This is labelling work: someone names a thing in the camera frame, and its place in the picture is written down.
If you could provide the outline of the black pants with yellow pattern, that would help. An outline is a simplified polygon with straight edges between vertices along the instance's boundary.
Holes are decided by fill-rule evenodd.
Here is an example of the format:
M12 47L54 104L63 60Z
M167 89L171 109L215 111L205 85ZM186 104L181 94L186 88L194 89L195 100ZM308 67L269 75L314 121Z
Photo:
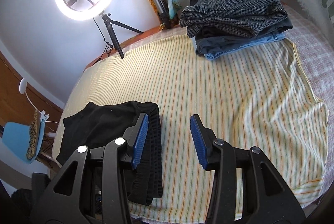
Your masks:
M128 101L99 106L88 103L78 113L63 119L64 132L57 161L64 165L80 146L89 149L106 147L122 138L128 127L134 126L141 113L148 115L149 125L140 164L126 169L125 184L130 202L149 206L162 198L162 143L160 112L156 103Z

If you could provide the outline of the yellow striped blanket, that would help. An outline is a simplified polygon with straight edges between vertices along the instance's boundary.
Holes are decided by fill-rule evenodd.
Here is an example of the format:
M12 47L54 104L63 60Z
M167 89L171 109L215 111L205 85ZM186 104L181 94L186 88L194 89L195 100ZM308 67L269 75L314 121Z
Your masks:
M162 127L163 196L130 204L149 221L203 223L213 173L199 164L190 117L237 148L262 149L302 206L320 196L328 153L328 110L288 39L208 61L187 35L156 40L84 71L62 117L88 103L154 102Z

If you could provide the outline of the light blue folded jeans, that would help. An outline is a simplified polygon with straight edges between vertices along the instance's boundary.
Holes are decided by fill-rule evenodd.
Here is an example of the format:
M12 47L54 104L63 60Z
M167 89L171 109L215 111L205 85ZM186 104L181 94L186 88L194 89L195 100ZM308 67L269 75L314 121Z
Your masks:
M222 51L218 52L211 52L208 54L204 54L204 57L207 60L215 60L225 54L237 52L240 50L243 50L245 48L253 47L256 45L261 45L265 43L270 43L270 42L277 42L285 39L285 34L284 33L273 33L271 35L264 36L260 39L254 39L251 40L249 43L235 43L235 44L229 44L225 46L225 48Z

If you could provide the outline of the dark navy folded pants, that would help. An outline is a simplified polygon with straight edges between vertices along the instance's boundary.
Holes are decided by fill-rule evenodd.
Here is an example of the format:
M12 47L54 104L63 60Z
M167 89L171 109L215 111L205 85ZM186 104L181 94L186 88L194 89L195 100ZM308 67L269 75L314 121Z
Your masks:
M191 40L195 48L195 53L198 55L204 55L211 52L222 51L225 46L229 44L249 43L251 40L260 39L273 33L285 33L287 30L290 30L292 28L293 24L291 20L289 18L286 18L277 24L263 29L254 38L245 38L241 36L227 34L215 27L204 27Z

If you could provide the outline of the blue chair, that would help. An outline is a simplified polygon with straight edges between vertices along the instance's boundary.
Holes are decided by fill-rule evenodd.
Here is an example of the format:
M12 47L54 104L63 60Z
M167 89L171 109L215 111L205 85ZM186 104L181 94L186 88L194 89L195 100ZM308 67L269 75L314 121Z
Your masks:
M33 163L40 152L45 122L48 118L49 116L45 116L45 112L40 114L35 111L34 119L30 125L7 122L3 130L3 144L24 163Z

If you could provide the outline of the white clip desk lamp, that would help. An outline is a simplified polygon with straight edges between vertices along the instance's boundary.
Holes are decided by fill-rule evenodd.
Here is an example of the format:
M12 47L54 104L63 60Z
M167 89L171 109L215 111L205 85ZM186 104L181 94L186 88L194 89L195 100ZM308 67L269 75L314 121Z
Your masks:
M46 113L45 110L40 111L31 101L31 99L27 94L27 84L28 84L27 80L25 78L22 78L19 83L19 93L26 96L27 100L33 106L34 110L37 111L38 114L40 115L40 121L46 122L49 119L49 115Z

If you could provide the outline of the grey tweed folded pants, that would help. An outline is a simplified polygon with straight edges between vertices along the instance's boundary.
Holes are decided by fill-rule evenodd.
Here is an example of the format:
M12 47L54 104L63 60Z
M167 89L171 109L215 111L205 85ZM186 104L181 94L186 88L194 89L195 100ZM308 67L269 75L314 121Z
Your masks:
M254 38L287 16L280 0L190 0L180 15L179 24L186 27L191 38L204 27Z

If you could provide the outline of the pink checked bed cover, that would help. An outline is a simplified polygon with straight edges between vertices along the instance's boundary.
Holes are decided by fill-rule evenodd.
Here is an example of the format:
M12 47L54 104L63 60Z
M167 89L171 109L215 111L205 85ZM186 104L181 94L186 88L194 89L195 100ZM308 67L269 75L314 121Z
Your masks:
M285 35L295 43L313 92L325 102L328 110L328 153L321 190L316 196L318 198L333 182L333 47L310 20L288 5L284 5L284 8L293 24Z

